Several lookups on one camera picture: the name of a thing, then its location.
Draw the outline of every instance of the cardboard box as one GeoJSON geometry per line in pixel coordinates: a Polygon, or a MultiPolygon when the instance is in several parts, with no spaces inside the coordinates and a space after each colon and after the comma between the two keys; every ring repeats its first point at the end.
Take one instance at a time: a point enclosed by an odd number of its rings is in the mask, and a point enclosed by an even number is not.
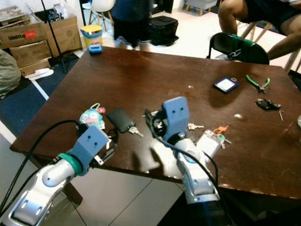
{"type": "MultiPolygon", "coordinates": [[[[62,53],[82,48],[76,16],[54,21],[51,25],[62,53]]],[[[57,57],[59,54],[49,24],[45,24],[45,30],[52,55],[57,57]]]]}
{"type": "Polygon", "coordinates": [[[40,41],[24,46],[9,48],[11,55],[16,59],[18,66],[24,67],[40,60],[51,58],[47,41],[40,41]]]}
{"type": "Polygon", "coordinates": [[[26,45],[45,39],[45,26],[41,20],[33,24],[0,29],[2,48],[26,45]]]}
{"type": "Polygon", "coordinates": [[[29,74],[35,73],[38,69],[50,68],[50,64],[47,59],[41,60],[31,65],[27,65],[25,67],[21,67],[21,75],[24,77],[29,74]]]}

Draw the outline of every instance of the black shorts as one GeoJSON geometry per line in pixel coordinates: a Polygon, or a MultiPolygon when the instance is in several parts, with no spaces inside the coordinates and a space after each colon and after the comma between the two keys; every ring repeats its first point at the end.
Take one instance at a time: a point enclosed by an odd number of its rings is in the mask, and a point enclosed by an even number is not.
{"type": "Polygon", "coordinates": [[[290,6],[288,2],[280,0],[245,0],[248,7],[248,18],[244,23],[266,20],[273,24],[280,32],[281,24],[301,14],[301,11],[290,6]]]}
{"type": "Polygon", "coordinates": [[[135,48],[138,43],[148,43],[150,40],[150,19],[146,18],[138,22],[114,21],[114,40],[116,44],[125,42],[135,48]]]}

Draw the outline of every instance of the black object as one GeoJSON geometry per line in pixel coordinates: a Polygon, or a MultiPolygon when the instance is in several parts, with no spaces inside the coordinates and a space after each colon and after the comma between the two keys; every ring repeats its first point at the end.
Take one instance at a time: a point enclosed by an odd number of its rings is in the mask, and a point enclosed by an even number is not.
{"type": "Polygon", "coordinates": [[[78,126],[76,126],[76,128],[79,131],[79,134],[83,135],[83,133],[89,128],[89,126],[88,124],[80,123],[78,126]]]}
{"type": "Polygon", "coordinates": [[[90,1],[88,1],[88,0],[79,0],[79,6],[80,6],[80,11],[81,11],[81,16],[83,17],[84,26],[86,26],[86,19],[85,19],[83,4],[87,3],[87,2],[90,2],[90,1]]]}
{"type": "Polygon", "coordinates": [[[60,16],[55,12],[54,9],[49,11],[48,18],[49,18],[50,22],[60,20],[60,16]]]}
{"type": "Polygon", "coordinates": [[[190,225],[230,226],[220,201],[198,202],[188,205],[190,225]]]}
{"type": "Polygon", "coordinates": [[[288,73],[291,80],[295,83],[295,85],[298,87],[298,89],[301,91],[301,74],[299,74],[296,71],[290,70],[288,73]]]}
{"type": "Polygon", "coordinates": [[[171,46],[179,39],[175,35],[178,27],[178,21],[167,16],[153,17],[150,20],[150,40],[155,46],[171,46]]]}
{"type": "Polygon", "coordinates": [[[220,32],[212,36],[207,59],[212,48],[241,62],[269,65],[268,54],[261,46],[233,34],[220,32]]]}
{"type": "Polygon", "coordinates": [[[50,22],[50,20],[49,20],[49,17],[47,16],[47,12],[46,12],[46,8],[45,8],[45,5],[44,5],[43,0],[41,0],[41,2],[42,2],[42,5],[43,5],[45,17],[47,18],[47,21],[48,21],[48,23],[49,23],[49,27],[50,27],[50,30],[51,30],[52,37],[53,37],[53,39],[54,39],[54,41],[55,41],[55,45],[56,45],[58,54],[59,54],[60,59],[61,59],[61,63],[62,63],[62,67],[63,67],[63,72],[64,72],[64,73],[67,73],[66,66],[65,66],[65,61],[64,61],[64,57],[63,57],[63,55],[62,55],[62,53],[61,53],[60,46],[59,46],[58,43],[57,43],[57,40],[56,40],[56,37],[55,37],[55,33],[54,33],[53,29],[52,29],[52,25],[51,25],[51,22],[50,22]]]}
{"type": "Polygon", "coordinates": [[[263,110],[278,110],[281,107],[281,105],[266,99],[258,99],[255,103],[263,110]]]}
{"type": "Polygon", "coordinates": [[[120,133],[125,133],[129,128],[136,125],[130,116],[128,116],[128,114],[120,107],[110,111],[107,114],[107,118],[120,133]]]}

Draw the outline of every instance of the pliers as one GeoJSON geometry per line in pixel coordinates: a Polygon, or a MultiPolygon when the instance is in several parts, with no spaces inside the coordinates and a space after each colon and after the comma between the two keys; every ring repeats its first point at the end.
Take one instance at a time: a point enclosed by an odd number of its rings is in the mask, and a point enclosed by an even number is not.
{"type": "Polygon", "coordinates": [[[262,86],[258,85],[255,81],[253,81],[249,75],[246,75],[246,79],[252,84],[254,85],[257,89],[258,89],[258,92],[262,92],[262,93],[265,93],[265,88],[267,88],[267,86],[269,85],[269,78],[267,78],[266,80],[266,83],[262,86]]]}

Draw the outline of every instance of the person's arm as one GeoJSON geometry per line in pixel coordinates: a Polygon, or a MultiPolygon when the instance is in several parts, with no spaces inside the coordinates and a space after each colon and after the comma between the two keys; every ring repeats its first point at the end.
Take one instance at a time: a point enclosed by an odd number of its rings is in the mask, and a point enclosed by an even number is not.
{"type": "Polygon", "coordinates": [[[292,7],[301,10],[301,0],[289,0],[292,7]]]}

